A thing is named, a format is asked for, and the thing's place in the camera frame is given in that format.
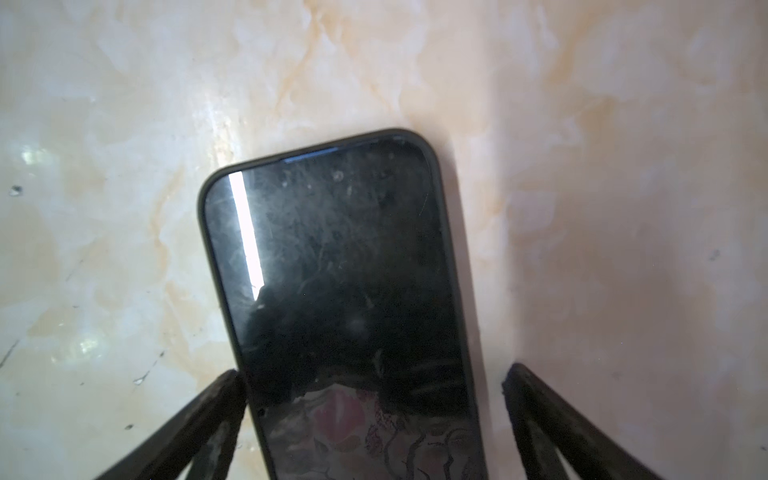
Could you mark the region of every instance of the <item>marble surface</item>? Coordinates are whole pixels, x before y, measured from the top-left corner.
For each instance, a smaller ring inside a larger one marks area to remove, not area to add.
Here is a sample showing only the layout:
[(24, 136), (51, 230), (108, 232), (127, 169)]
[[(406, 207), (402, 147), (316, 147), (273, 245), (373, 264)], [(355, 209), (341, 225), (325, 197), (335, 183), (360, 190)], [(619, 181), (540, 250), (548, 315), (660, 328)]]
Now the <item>marble surface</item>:
[(762, 478), (767, 35), (761, 0), (3, 2), (2, 476), (90, 478), (233, 365), (210, 172), (399, 126), (443, 162), (493, 478), (514, 359), (668, 478)]

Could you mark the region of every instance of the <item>black phone case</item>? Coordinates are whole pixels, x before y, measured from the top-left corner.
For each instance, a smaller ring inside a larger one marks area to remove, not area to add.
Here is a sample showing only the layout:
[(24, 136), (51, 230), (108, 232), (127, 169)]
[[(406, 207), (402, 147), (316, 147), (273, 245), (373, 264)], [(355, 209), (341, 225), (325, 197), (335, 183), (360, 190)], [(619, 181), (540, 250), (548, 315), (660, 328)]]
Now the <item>black phone case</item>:
[[(339, 140), (327, 142), (325, 144), (313, 145), (311, 147), (300, 148), (294, 151), (283, 152), (281, 154), (270, 155), (268, 157), (262, 157), (256, 160), (251, 160), (251, 161), (246, 161), (240, 164), (230, 165), (215, 171), (213, 174), (211, 174), (207, 178), (202, 188), (200, 189), (200, 195), (197, 198), (197, 219), (200, 224), (200, 228), (202, 230), (205, 250), (208, 255), (208, 263), (211, 269), (211, 273), (213, 274), (213, 277), (214, 277), (214, 283), (216, 284), (217, 296), (218, 296), (219, 304), (221, 305), (222, 313), (224, 316), (224, 322), (227, 325), (227, 333), (229, 334), (230, 343), (234, 351), (235, 360), (237, 362), (237, 368), (243, 369), (244, 367), (243, 356), (242, 356), (242, 352), (240, 351), (240, 347), (238, 346), (238, 343), (237, 343), (232, 316), (230, 314), (230, 308), (229, 308), (229, 305), (227, 304), (227, 298), (225, 297), (225, 294), (224, 294), (222, 279), (221, 279), (220, 272), (217, 268), (216, 257), (215, 257), (213, 245), (210, 240), (210, 234), (207, 229), (207, 222), (205, 218), (205, 199), (208, 195), (209, 190), (222, 177), (226, 177), (227, 175), (240, 170), (259, 167), (261, 165), (270, 164), (275, 161), (281, 161), (281, 160), (292, 158), (292, 157), (299, 157), (301, 155), (307, 155), (307, 154), (323, 151), (330, 148), (341, 149), (341, 148), (353, 147), (356, 145), (365, 144), (372, 141), (380, 141), (380, 140), (393, 140), (393, 141), (410, 143), (411, 145), (417, 147), (422, 152), (422, 154), (424, 155), (424, 158), (427, 160), (427, 163), (429, 165), (429, 170), (432, 175), (433, 188), (435, 191), (435, 201), (437, 203), (439, 216), (440, 216), (440, 223), (442, 226), (442, 242), (446, 252), (445, 261), (448, 265), (448, 270), (450, 275), (449, 280), (451, 284), (453, 303), (454, 303), (454, 309), (455, 309), (455, 315), (456, 315), (456, 321), (457, 321), (456, 329), (458, 331), (458, 336), (460, 339), (460, 345), (461, 345), (461, 351), (462, 351), (462, 363), (463, 363), (465, 381), (467, 386), (467, 393), (469, 397), (468, 398), (469, 415), (470, 415), (470, 419), (475, 424), (476, 431), (473, 432), (473, 435), (477, 435), (478, 438), (476, 440), (478, 444), (481, 446), (481, 450), (483, 453), (481, 457), (482, 477), (487, 478), (488, 470), (485, 464), (485, 450), (482, 448), (482, 436), (480, 433), (480, 419), (478, 414), (477, 400), (475, 397), (475, 383), (472, 377), (471, 363), (469, 361), (469, 351), (468, 351), (468, 345), (467, 345), (464, 313), (462, 308), (461, 293), (458, 288), (458, 276), (457, 276), (456, 266), (455, 266), (455, 258), (453, 253), (452, 240), (451, 240), (450, 225), (448, 222), (448, 211), (445, 206), (445, 196), (442, 189), (442, 178), (440, 174), (440, 166), (439, 166), (439, 162), (437, 160), (437, 155), (435, 154), (435, 151), (432, 149), (432, 147), (423, 137), (421, 137), (415, 132), (408, 131), (405, 129), (393, 128), (393, 129), (375, 131), (368, 134), (361, 134), (354, 137), (342, 138)], [(250, 390), (250, 386), (248, 386), (248, 382), (246, 382), (246, 389)], [(265, 438), (262, 426), (260, 424), (260, 412), (259, 412), (258, 406), (255, 406), (253, 404), (253, 395), (251, 395), (250, 392), (248, 392), (248, 406), (250, 408), (251, 417), (253, 418), (253, 423), (256, 427), (256, 431), (259, 438), (259, 443), (261, 446), (267, 471), (270, 473), (270, 478), (272, 480), (278, 480), (272, 455), (269, 452), (269, 447), (266, 442), (266, 438)]]

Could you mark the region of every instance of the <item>smudged screen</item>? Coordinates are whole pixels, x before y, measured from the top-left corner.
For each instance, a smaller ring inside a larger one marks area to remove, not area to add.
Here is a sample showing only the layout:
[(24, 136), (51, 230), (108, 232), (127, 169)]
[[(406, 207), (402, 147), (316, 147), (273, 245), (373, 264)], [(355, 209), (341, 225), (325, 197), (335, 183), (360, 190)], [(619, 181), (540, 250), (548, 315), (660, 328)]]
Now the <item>smudged screen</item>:
[(484, 476), (433, 185), (423, 152), (391, 137), (209, 190), (204, 221), (279, 480)]

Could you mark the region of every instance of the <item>phone screen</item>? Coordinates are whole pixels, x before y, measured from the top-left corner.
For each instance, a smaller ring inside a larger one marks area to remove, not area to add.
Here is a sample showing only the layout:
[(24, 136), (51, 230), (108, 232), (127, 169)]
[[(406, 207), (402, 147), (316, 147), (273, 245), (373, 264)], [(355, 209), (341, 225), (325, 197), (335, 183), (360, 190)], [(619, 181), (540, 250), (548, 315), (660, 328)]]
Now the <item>phone screen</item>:
[(200, 215), (273, 478), (485, 477), (424, 140), (388, 131), (227, 168)]

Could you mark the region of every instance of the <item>smartphone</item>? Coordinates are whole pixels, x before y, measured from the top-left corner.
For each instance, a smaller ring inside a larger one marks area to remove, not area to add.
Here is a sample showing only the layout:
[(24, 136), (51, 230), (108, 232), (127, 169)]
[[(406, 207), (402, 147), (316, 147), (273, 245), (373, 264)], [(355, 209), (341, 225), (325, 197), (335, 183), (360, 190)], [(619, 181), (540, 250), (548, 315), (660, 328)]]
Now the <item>smartphone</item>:
[(487, 478), (423, 138), (380, 131), (226, 167), (198, 209), (272, 479)]

